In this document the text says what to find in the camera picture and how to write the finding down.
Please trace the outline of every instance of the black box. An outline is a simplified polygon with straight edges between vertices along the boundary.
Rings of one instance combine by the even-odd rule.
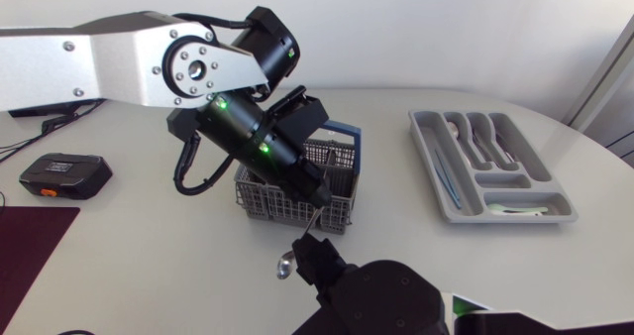
[[[97,156],[50,153],[41,156],[22,175],[20,183],[35,195],[85,200],[94,196],[112,176]]]

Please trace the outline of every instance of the black cable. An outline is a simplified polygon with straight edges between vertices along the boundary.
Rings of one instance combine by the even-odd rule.
[[[220,19],[216,17],[209,17],[200,14],[190,13],[178,13],[174,14],[174,17],[183,19],[186,21],[198,22],[204,25],[211,25],[214,27],[228,28],[228,29],[246,29],[250,28],[253,23],[251,21],[229,21],[226,19]]]
[[[607,145],[607,146],[605,146],[605,147],[606,147],[606,148],[610,148],[610,147],[612,147],[613,145],[615,145],[615,144],[617,144],[617,143],[621,142],[622,140],[626,139],[627,137],[631,136],[633,133],[634,133],[634,131],[632,131],[632,132],[630,132],[630,133],[626,134],[625,136],[623,136],[623,137],[621,137],[621,138],[617,139],[616,141],[614,141],[614,142],[612,142],[612,143],[608,144],[608,145]]]
[[[28,140],[24,140],[24,141],[22,141],[22,142],[14,143],[14,144],[12,144],[12,145],[10,145],[10,146],[0,147],[0,149],[8,149],[8,148],[11,148],[11,147],[15,147],[15,146],[17,146],[17,145],[19,145],[19,144],[22,144],[22,143],[25,143],[25,142],[29,142],[29,141],[31,141],[32,139],[33,139],[33,138],[28,139]]]
[[[174,171],[174,185],[176,185],[176,190],[178,190],[178,192],[183,195],[198,195],[209,189],[216,183],[216,181],[220,179],[225,171],[227,171],[227,169],[231,165],[231,162],[234,160],[233,157],[227,156],[227,158],[220,164],[220,166],[209,178],[204,179],[204,181],[197,186],[186,187],[183,185],[182,182],[185,179],[185,175],[189,171],[189,167],[191,167],[194,158],[196,157],[196,151],[198,150],[199,144],[200,136],[198,136],[197,133],[194,133],[182,147],[182,152],[180,153],[180,158],[178,159],[178,164],[176,165],[176,169]]]
[[[38,136],[36,136],[36,137],[34,137],[34,138],[30,139],[30,140],[24,140],[22,142],[18,142],[16,144],[14,144],[14,145],[7,146],[7,147],[13,147],[13,146],[17,146],[17,145],[20,145],[20,144],[24,143],[22,146],[11,148],[11,149],[8,149],[6,151],[0,152],[0,154],[9,153],[8,155],[0,158],[0,163],[8,160],[9,158],[13,157],[16,153],[22,151],[23,149],[27,148],[28,146],[30,146],[31,144],[37,142],[38,140],[42,139],[43,137],[51,134],[52,132],[54,132],[54,131],[56,131],[58,129],[61,129],[63,127],[66,127],[67,125],[71,124],[72,122],[75,122],[78,119],[90,114],[92,111],[97,109],[97,107],[101,106],[104,102],[105,102],[104,99],[96,100],[95,104],[92,107],[90,107],[89,109],[87,109],[86,111],[74,115],[72,118],[68,119],[67,121],[65,121],[65,122],[63,122],[61,124],[49,126],[40,135],[38,135]]]

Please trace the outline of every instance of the table surface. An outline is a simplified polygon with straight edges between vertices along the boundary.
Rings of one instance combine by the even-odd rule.
[[[349,263],[402,262],[442,291],[572,327],[634,314],[634,171],[560,123],[502,101],[438,90],[313,90],[333,120],[363,129],[353,225],[328,237]],[[579,213],[572,224],[450,224],[409,134],[409,110],[507,113]],[[235,202],[233,164],[209,191],[176,192],[181,143],[169,110],[109,102],[0,165],[8,205],[79,206],[7,334],[290,333],[316,291],[275,265],[301,229],[252,220]],[[43,118],[0,116],[0,145],[35,136]],[[36,197],[18,176],[51,152],[105,158],[114,176],[90,200]],[[186,180],[224,153],[204,142]]]

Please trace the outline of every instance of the silver spoon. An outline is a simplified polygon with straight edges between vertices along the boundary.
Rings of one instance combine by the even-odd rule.
[[[304,237],[304,235],[308,233],[308,230],[310,230],[312,225],[317,220],[317,217],[321,215],[321,212],[323,210],[324,210],[323,206],[318,209],[315,209],[301,237]],[[293,263],[294,261],[295,261],[295,253],[293,251],[288,251],[279,258],[279,261],[277,261],[277,278],[278,279],[287,279],[293,273],[293,269],[295,268],[295,265]]]
[[[458,137],[460,137],[460,130],[458,129],[456,123],[448,121],[447,124],[449,125],[452,136],[454,136],[454,138],[458,140]],[[463,157],[465,157],[465,161],[469,164],[469,167],[473,168],[474,166],[472,166],[472,161],[469,160],[469,157],[467,157],[465,152],[463,152]]]

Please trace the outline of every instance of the utensil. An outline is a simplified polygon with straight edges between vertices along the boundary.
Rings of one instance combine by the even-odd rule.
[[[484,158],[485,162],[493,162],[496,167],[500,168],[499,164],[495,161],[495,158],[482,146],[479,138],[476,135],[476,130],[472,129],[472,136],[474,140],[475,147],[479,150]]]
[[[454,138],[456,139],[456,141],[458,140],[458,138],[460,137],[460,129],[458,128],[458,126],[456,125],[456,123],[451,122],[451,121],[447,121],[447,124],[449,125],[449,129],[451,131],[452,136],[454,136]],[[465,157],[465,161],[467,162],[467,164],[469,165],[469,167],[473,168],[474,166],[472,165],[472,161],[469,159],[469,156],[467,156],[467,154],[465,153],[465,151],[463,151],[462,149],[462,145],[461,145],[461,149],[460,151],[462,152],[463,156]]]
[[[436,157],[438,158],[440,167],[443,170],[444,177],[440,174],[440,172],[438,171],[438,168],[434,166],[436,175],[438,176],[438,178],[440,178],[440,181],[443,183],[443,186],[445,186],[445,189],[447,189],[447,192],[449,193],[452,200],[454,201],[454,204],[456,204],[456,207],[458,209],[462,209],[463,205],[460,202],[460,197],[458,196],[458,192],[456,191],[456,188],[454,187],[454,183],[452,182],[451,178],[449,177],[449,174],[447,173],[447,169],[445,168],[445,163],[443,162],[443,159],[440,158],[440,154],[438,153],[438,150],[434,150],[434,152],[436,153]]]
[[[508,145],[506,144],[506,141],[499,133],[497,133],[497,131],[495,131],[495,142],[497,142],[499,147],[502,148],[508,160],[511,163],[515,163],[517,158],[513,154],[511,154],[510,150],[508,149]]]
[[[308,233],[308,230],[310,230],[310,228],[315,223],[319,215],[321,215],[322,211],[324,211],[324,206],[318,209],[315,209],[315,211],[313,212],[313,215],[310,217],[310,221],[308,221],[308,225],[306,226],[306,229],[301,234],[301,237],[304,237],[304,235]],[[277,261],[277,278],[278,279],[287,279],[293,273],[293,269],[295,268],[294,261],[295,261],[295,253],[292,250],[286,252],[279,258],[279,261]]]
[[[498,203],[487,204],[493,215],[513,215],[513,216],[542,216],[548,212],[548,207],[509,207]]]

